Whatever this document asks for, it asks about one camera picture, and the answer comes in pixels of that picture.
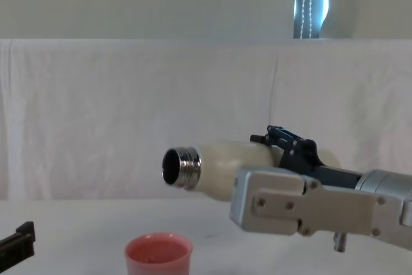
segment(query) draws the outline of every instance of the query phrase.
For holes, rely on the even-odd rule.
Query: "window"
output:
[[[295,0],[294,38],[319,38],[328,10],[329,0]]]

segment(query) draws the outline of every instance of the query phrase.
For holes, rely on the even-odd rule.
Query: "white cloth backdrop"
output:
[[[187,196],[163,184],[168,147],[269,122],[347,169],[412,171],[410,41],[0,43],[1,198]]]

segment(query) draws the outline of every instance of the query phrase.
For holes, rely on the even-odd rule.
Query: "white bottle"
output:
[[[240,167],[277,167],[282,150],[253,142],[218,142],[168,150],[163,159],[167,184],[230,201]]]

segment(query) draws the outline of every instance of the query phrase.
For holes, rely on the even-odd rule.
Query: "screw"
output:
[[[316,188],[317,188],[317,182],[314,181],[314,180],[312,180],[312,181],[309,183],[309,188],[310,188],[310,189],[316,189]]]
[[[372,229],[371,234],[372,234],[372,236],[380,236],[380,231],[379,231],[378,228],[374,228],[374,229]]]
[[[257,206],[258,207],[265,207],[265,205],[266,205],[266,200],[264,198],[259,198],[257,200]]]
[[[384,205],[385,204],[385,199],[383,198],[383,197],[379,197],[379,198],[377,198],[377,200],[376,200],[376,202],[379,204],[379,205]]]
[[[286,203],[285,208],[286,208],[288,211],[291,211],[292,209],[295,208],[295,203],[293,203],[293,202],[288,202],[288,203]]]
[[[310,234],[310,229],[309,228],[304,228],[303,230],[302,230],[302,235],[303,236],[308,236]]]

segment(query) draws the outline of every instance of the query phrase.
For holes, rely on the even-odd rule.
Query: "bottle opening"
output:
[[[180,157],[175,149],[170,149],[163,157],[163,179],[168,185],[173,185],[180,172]]]

